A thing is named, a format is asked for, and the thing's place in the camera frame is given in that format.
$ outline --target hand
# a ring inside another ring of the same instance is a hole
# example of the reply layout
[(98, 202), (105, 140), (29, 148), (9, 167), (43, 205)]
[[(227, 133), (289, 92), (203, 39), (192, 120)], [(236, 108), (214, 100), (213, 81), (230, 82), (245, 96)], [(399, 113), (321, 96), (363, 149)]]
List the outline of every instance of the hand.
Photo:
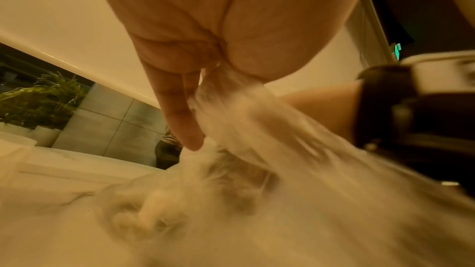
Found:
[(271, 81), (303, 67), (357, 0), (108, 0), (127, 29), (172, 132), (203, 142), (187, 96), (200, 70), (228, 61)]

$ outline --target clear plastic bag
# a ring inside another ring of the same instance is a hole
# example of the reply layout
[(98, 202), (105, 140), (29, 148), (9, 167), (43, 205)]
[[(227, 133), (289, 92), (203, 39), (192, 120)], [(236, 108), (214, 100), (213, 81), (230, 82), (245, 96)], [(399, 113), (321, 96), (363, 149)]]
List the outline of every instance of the clear plastic bag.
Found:
[(474, 266), (475, 205), (371, 156), (225, 67), (190, 101), (213, 141), (103, 191), (147, 266)]

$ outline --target forearm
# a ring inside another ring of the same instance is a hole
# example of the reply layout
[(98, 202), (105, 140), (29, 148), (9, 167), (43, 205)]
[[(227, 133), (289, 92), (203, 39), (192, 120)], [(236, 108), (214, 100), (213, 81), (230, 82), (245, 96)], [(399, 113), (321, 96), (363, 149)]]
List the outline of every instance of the forearm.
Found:
[(361, 81), (355, 81), (299, 91), (282, 97), (282, 100), (352, 143), (361, 85)]

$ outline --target white planter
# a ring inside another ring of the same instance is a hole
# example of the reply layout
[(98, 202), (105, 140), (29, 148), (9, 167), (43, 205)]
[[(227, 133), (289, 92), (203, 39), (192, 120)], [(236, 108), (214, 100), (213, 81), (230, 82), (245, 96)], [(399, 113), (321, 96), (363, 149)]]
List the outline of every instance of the white planter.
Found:
[(3, 125), (0, 126), (0, 132), (8, 133), (8, 134), (15, 134), (15, 135), (20, 135), (23, 137), (29, 137), (30, 132), (32, 131), (31, 129), (23, 128), (18, 125), (13, 125), (13, 124), (5, 124), (2, 123)]
[(42, 126), (37, 126), (30, 132), (29, 138), (38, 142), (36, 146), (51, 147), (56, 139), (58, 139), (61, 132), (62, 131), (57, 129), (52, 130)]

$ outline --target green plant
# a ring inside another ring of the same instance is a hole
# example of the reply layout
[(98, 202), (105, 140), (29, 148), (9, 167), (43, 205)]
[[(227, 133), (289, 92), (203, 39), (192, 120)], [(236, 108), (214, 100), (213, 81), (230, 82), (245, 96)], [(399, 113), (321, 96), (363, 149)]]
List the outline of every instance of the green plant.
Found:
[(33, 87), (0, 94), (0, 121), (34, 129), (62, 130), (88, 89), (60, 73), (43, 74)]

